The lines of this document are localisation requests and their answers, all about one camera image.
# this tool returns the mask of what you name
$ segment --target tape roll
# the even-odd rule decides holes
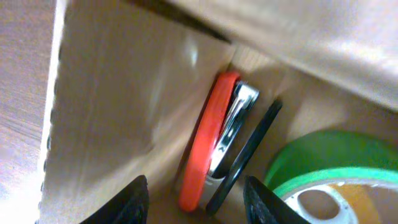
[[[398,150],[365,134],[318,131],[286,145],[264,184],[282,199],[320,184],[377,184],[398,189]]]

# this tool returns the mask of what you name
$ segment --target cardboard box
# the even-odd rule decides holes
[[[278,149],[319,129],[396,141],[397,114],[142,6],[57,1],[40,223],[80,223],[141,174],[149,183],[148,223],[244,223],[239,182],[213,219],[185,214],[176,203],[183,153],[217,73],[228,65],[261,91],[233,145],[236,153],[271,99],[284,102],[247,174],[261,179]]]

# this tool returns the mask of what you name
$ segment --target wooden table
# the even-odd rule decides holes
[[[0,3],[0,205],[37,170],[54,9],[55,1]]]

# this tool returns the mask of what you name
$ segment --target black object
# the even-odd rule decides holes
[[[250,158],[253,156],[254,151],[257,149],[258,145],[262,141],[264,135],[268,131],[275,117],[277,116],[279,110],[282,107],[282,102],[275,100],[272,105],[268,108],[264,117],[257,125],[256,129],[251,134],[249,140],[243,147],[242,151],[239,153],[235,159],[233,165],[231,166],[228,175],[224,178],[210,201],[206,206],[206,213],[209,216],[214,215],[221,204],[224,202],[232,186],[237,181],[239,175],[242,173],[243,169],[248,164]]]
[[[309,224],[255,177],[246,177],[243,199],[249,224]]]
[[[140,175],[82,223],[144,224],[147,221],[148,208],[147,179]]]

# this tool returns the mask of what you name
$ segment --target silver metal part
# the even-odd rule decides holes
[[[238,82],[234,96],[234,101],[226,116],[220,138],[211,156],[211,164],[208,171],[208,175],[210,176],[214,174],[228,148],[231,146],[248,111],[256,102],[259,91],[244,82]]]
[[[206,176],[205,186],[203,187],[203,193],[201,194],[199,202],[202,207],[206,207],[207,203],[210,201],[223,180],[224,177],[217,179],[209,175]]]

